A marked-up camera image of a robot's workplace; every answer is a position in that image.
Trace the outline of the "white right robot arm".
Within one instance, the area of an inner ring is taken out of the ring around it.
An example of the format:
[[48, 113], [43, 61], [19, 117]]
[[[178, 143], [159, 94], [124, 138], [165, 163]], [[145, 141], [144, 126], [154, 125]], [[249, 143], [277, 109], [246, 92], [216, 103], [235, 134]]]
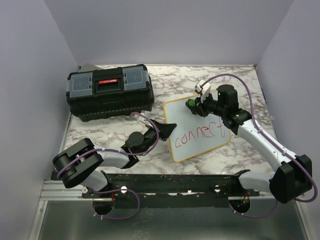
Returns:
[[298, 156], [264, 132], [253, 116], [239, 107], [238, 93], [232, 85], [217, 88], [217, 99], [210, 93], [209, 83], [200, 81], [195, 86], [199, 94], [189, 99], [186, 106], [194, 115], [209, 114], [222, 119], [223, 125], [248, 142], [271, 166], [273, 173], [262, 174], [245, 170], [230, 183], [230, 191], [241, 196], [247, 190], [271, 193], [280, 203], [287, 203], [312, 189], [312, 161]]

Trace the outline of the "yellow framed whiteboard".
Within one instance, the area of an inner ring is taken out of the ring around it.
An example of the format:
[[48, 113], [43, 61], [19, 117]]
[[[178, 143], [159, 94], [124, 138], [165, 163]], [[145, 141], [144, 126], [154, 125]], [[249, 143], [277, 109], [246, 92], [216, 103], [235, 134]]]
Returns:
[[187, 100], [195, 100], [196, 97], [190, 95], [163, 104], [165, 122], [176, 124], [169, 136], [172, 159], [176, 163], [220, 148], [231, 141], [231, 131], [224, 126], [220, 117], [213, 114], [201, 117], [187, 108]]

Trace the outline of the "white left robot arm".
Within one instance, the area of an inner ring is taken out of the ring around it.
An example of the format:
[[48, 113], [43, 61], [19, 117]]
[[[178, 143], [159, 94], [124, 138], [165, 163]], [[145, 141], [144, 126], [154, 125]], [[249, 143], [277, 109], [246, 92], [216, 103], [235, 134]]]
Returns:
[[106, 173], [97, 168], [133, 167], [139, 162], [139, 156], [151, 152], [158, 141], [166, 141], [177, 127], [175, 123], [160, 123], [154, 119], [150, 121], [152, 124], [145, 133], [132, 132], [119, 149], [98, 147], [89, 138], [84, 138], [60, 152], [52, 160], [57, 178], [67, 189], [82, 185], [93, 189], [101, 198], [107, 197], [111, 191], [110, 180]]

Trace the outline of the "green whiteboard eraser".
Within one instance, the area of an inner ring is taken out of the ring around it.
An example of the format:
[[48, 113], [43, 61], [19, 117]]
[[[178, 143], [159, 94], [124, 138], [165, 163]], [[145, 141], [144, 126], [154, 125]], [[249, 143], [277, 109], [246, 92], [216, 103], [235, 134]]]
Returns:
[[196, 102], [194, 99], [188, 99], [187, 102], [185, 103], [187, 107], [195, 107], [196, 106]]

